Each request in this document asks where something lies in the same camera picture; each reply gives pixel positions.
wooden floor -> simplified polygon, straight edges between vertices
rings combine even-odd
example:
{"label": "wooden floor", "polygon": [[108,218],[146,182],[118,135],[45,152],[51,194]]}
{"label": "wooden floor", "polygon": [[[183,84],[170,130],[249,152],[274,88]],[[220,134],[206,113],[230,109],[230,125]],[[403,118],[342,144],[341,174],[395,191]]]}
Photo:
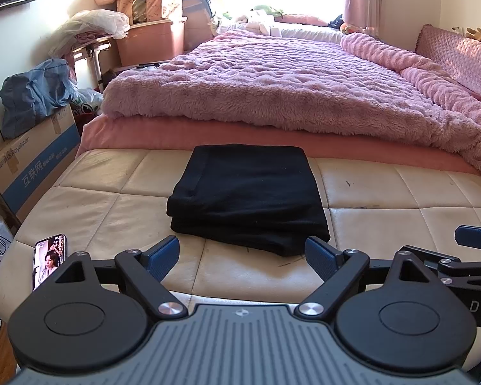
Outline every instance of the wooden floor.
{"label": "wooden floor", "polygon": [[7,324],[0,327],[0,385],[7,383],[16,374],[16,360],[7,337]]}

black circular disc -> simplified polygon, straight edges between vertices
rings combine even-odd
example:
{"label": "black circular disc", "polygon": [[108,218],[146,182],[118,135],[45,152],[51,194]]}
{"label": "black circular disc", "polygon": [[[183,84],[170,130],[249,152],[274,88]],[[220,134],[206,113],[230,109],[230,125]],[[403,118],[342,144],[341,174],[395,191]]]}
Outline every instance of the black circular disc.
{"label": "black circular disc", "polygon": [[355,295],[340,307],[335,328],[361,360],[401,373],[461,364],[476,337],[476,322],[463,303],[427,282],[399,282]]}
{"label": "black circular disc", "polygon": [[96,371],[132,353],[144,339],[148,319],[138,302],[101,287],[74,285],[58,285],[67,291],[53,297],[36,291],[13,313],[9,336],[20,364],[47,373]]}

gray ribbed panel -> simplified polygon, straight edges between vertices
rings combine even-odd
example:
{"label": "gray ribbed panel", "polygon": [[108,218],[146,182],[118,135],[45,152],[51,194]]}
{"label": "gray ribbed panel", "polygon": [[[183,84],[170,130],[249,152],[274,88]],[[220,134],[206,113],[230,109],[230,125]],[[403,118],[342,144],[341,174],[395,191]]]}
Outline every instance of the gray ribbed panel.
{"label": "gray ribbed panel", "polygon": [[113,368],[69,378],[25,370],[13,383],[464,385],[473,382],[461,371],[434,378],[396,378],[368,369],[343,353],[325,325],[295,319],[284,305],[200,305],[186,320],[160,323],[138,353]]}

blue bag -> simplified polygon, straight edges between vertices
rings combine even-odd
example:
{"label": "blue bag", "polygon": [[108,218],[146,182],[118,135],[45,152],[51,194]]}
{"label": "blue bag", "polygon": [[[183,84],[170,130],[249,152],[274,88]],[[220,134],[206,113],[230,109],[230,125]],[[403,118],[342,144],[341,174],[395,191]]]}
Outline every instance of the blue bag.
{"label": "blue bag", "polygon": [[5,138],[22,135],[69,103],[75,94],[69,72],[64,59],[49,59],[4,81],[0,98],[5,108],[2,122]]}

pink storage bin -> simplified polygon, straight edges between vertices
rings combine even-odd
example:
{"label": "pink storage bin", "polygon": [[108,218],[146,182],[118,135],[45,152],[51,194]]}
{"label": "pink storage bin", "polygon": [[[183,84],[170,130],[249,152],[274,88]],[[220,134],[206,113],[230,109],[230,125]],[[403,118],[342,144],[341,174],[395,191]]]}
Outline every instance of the pink storage bin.
{"label": "pink storage bin", "polygon": [[162,19],[133,25],[127,37],[116,41],[121,65],[147,64],[181,55],[186,20],[183,17],[181,21]]}

